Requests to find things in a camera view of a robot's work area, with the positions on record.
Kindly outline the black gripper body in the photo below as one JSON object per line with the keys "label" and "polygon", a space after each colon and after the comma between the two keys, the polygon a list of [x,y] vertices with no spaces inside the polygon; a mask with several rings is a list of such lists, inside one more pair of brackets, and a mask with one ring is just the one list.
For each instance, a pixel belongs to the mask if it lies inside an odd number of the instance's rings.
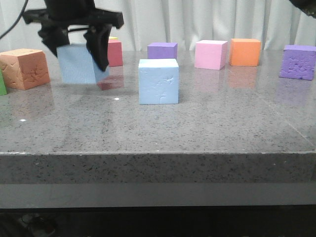
{"label": "black gripper body", "polygon": [[316,0],[290,0],[290,2],[307,16],[316,16]]}
{"label": "black gripper body", "polygon": [[124,25],[122,12],[98,9],[93,0],[46,0],[45,9],[32,9],[23,13],[25,23],[41,23],[46,26],[112,25],[120,29]]}

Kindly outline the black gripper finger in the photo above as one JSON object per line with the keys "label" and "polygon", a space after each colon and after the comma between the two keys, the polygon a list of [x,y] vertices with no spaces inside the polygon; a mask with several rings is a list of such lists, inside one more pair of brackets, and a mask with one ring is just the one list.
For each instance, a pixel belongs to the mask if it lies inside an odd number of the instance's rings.
{"label": "black gripper finger", "polygon": [[69,45],[68,29],[58,26],[41,25],[38,35],[42,38],[42,43],[57,57],[57,48]]}
{"label": "black gripper finger", "polygon": [[109,65],[108,41],[112,26],[109,24],[90,26],[84,34],[86,47],[98,68],[105,71]]}

